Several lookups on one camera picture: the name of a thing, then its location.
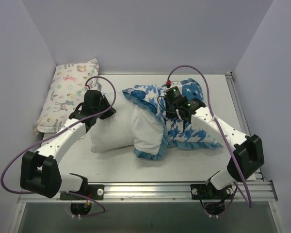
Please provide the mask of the blue white houndstooth pillowcase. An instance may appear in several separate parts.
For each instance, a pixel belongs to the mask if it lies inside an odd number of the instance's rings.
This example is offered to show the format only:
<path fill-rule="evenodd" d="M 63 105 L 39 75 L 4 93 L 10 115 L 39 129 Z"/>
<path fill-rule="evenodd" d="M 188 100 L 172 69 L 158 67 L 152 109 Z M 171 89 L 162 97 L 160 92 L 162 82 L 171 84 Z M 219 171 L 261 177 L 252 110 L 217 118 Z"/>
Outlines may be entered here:
<path fill-rule="evenodd" d="M 161 160 L 168 148 L 181 150 L 216 149 L 221 146 L 201 128 L 176 117 L 167 117 L 165 85 L 135 85 L 122 91 L 135 104 L 131 122 L 134 154 L 147 160 Z"/>

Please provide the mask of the white pillow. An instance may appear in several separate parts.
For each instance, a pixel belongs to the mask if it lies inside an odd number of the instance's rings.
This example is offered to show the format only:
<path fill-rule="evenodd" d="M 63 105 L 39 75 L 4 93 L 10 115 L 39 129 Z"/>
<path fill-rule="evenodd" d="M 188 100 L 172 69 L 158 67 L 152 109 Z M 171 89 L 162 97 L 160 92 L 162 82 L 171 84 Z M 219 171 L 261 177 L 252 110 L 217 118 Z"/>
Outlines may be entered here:
<path fill-rule="evenodd" d="M 148 110 L 116 94 L 113 105 L 116 113 L 107 119 L 98 119 L 91 128 L 94 153 L 105 152 L 125 146 L 134 146 L 139 158 L 158 159 L 165 153 L 164 126 Z"/>

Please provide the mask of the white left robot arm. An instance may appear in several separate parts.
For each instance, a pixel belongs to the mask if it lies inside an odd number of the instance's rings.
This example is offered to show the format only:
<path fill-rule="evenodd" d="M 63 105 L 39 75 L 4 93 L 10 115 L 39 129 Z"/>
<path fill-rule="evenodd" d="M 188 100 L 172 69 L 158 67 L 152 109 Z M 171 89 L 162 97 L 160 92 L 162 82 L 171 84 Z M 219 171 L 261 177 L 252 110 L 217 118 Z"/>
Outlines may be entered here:
<path fill-rule="evenodd" d="M 114 115 L 116 110 L 98 90 L 88 90 L 84 101 L 71 113 L 65 125 L 36 151 L 22 156 L 20 186 L 47 198 L 71 192 L 78 200 L 90 192 L 88 179 L 82 175 L 61 174 L 59 163 L 69 149 L 97 122 Z"/>

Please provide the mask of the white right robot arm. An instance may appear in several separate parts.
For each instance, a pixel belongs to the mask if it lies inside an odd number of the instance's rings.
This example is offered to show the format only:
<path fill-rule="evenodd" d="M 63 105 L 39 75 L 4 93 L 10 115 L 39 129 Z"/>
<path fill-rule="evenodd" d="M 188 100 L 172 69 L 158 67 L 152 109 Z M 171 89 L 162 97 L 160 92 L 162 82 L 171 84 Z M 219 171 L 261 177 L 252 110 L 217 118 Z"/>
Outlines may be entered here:
<path fill-rule="evenodd" d="M 188 100 L 177 86 L 168 88 L 164 99 L 168 110 L 174 110 L 177 117 L 190 123 L 193 129 L 204 130 L 231 154 L 226 168 L 209 179 L 205 187 L 208 197 L 219 197 L 225 187 L 236 181 L 246 181 L 264 164 L 262 140 L 257 135 L 248 136 L 236 130 L 213 115 L 199 99 Z"/>

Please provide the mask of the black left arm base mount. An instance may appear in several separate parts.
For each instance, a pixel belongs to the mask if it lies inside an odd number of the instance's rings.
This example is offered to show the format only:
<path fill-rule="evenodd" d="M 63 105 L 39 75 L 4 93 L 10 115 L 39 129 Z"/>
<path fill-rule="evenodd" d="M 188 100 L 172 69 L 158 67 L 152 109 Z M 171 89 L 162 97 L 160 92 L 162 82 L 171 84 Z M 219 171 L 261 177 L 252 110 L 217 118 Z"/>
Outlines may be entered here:
<path fill-rule="evenodd" d="M 102 184 L 89 184 L 88 179 L 84 176 L 70 173 L 70 175 L 77 176 L 82 179 L 81 187 L 78 191 L 65 191 L 60 193 L 60 200 L 83 200 L 84 203 L 71 203 L 69 211 L 72 217 L 78 219 L 90 216 L 97 216 L 106 212 L 105 207 L 98 202 L 104 198 L 104 185 Z M 102 208 L 99 212 L 91 212 L 93 204 Z"/>

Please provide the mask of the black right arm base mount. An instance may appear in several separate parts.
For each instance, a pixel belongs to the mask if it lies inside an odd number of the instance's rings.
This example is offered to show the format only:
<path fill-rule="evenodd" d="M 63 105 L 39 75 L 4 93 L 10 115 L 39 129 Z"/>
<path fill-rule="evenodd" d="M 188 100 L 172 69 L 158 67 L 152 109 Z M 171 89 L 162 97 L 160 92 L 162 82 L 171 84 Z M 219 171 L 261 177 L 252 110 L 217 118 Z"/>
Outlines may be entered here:
<path fill-rule="evenodd" d="M 232 205 L 238 191 L 238 182 L 233 182 L 221 190 L 217 190 L 210 182 L 216 172 L 204 182 L 190 182 L 192 200 L 198 200 L 209 218 L 218 219 Z"/>

